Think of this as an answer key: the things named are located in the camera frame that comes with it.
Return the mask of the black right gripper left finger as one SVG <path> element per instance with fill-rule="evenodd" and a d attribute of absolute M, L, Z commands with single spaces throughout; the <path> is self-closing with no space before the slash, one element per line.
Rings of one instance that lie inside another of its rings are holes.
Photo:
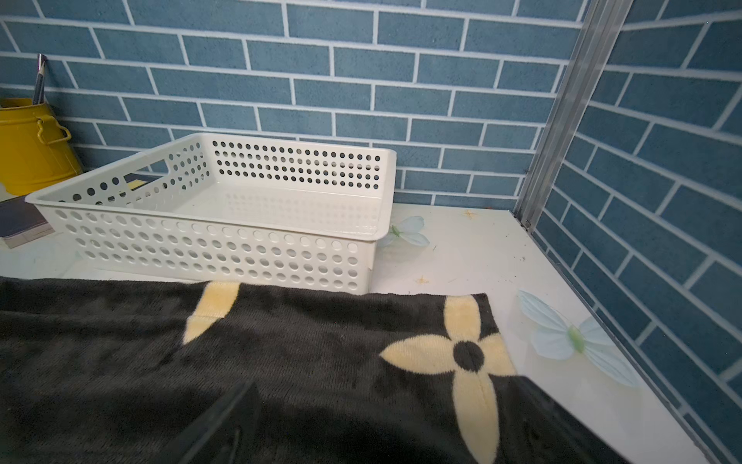
<path fill-rule="evenodd" d="M 171 440 L 154 463 L 250 463 L 261 399 L 253 381 L 235 386 Z"/>

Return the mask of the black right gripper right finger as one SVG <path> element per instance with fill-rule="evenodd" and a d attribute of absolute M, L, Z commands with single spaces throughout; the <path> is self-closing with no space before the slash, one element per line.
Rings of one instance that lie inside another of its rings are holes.
<path fill-rule="evenodd" d="M 626 459 L 526 377 L 502 389 L 506 463 L 624 463 Z"/>

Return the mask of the black pillowcase with cream flowers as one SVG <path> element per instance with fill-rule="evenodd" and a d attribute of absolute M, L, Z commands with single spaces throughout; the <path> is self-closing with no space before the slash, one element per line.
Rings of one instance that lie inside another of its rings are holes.
<path fill-rule="evenodd" d="M 5 463 L 152 462 L 249 381 L 254 463 L 506 463 L 518 376 L 483 294 L 1 282 Z"/>

